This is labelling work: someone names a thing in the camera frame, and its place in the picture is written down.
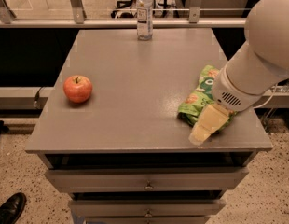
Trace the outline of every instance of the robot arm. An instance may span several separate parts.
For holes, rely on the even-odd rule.
[[[203,142],[232,111],[258,101],[272,85],[289,78],[289,0],[261,0],[245,24],[246,42],[215,78],[214,105],[201,112],[189,137]]]

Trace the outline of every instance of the terrazzo floor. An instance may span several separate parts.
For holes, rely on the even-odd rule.
[[[24,151],[36,119],[3,121],[11,131],[0,136],[0,205],[22,191],[27,204],[17,224],[73,224],[70,198],[45,179],[41,160]],[[207,224],[289,224],[289,112],[270,119],[268,130],[274,148],[250,162],[250,173],[224,195],[226,207]]]

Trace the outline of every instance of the water bottle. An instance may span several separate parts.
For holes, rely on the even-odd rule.
[[[153,35],[153,0],[136,0],[137,35],[140,40],[149,40]]]

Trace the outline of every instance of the apple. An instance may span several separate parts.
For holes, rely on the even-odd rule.
[[[74,103],[87,101],[92,92],[92,84],[87,77],[70,76],[63,83],[63,92]]]

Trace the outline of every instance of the drawer knob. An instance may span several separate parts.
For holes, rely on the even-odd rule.
[[[150,210],[147,210],[146,214],[144,215],[144,217],[150,218],[150,217],[153,217],[153,215],[151,214]]]
[[[154,187],[151,185],[150,182],[147,182],[146,186],[144,187],[144,190],[153,190]]]

